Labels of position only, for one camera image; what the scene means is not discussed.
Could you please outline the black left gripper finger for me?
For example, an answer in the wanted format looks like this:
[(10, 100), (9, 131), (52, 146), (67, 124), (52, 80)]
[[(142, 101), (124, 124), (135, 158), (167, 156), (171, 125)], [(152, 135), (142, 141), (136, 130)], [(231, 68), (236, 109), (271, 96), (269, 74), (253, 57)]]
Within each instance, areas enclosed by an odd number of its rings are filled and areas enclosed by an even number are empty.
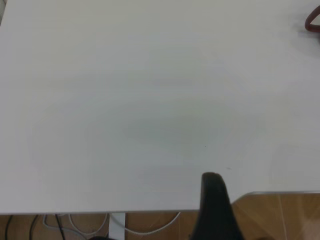
[(200, 209), (191, 240), (243, 240), (221, 175), (206, 172), (201, 177)]

